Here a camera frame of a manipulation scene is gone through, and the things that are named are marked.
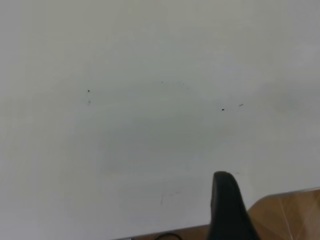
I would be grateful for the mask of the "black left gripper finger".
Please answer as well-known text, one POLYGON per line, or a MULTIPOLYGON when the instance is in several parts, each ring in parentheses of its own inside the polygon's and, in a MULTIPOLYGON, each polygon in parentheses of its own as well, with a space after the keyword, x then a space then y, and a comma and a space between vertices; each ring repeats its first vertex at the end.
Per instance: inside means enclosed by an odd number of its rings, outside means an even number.
POLYGON ((259 240, 247 213, 239 185, 232 174, 217 171, 213 175, 211 221, 208 240, 259 240))

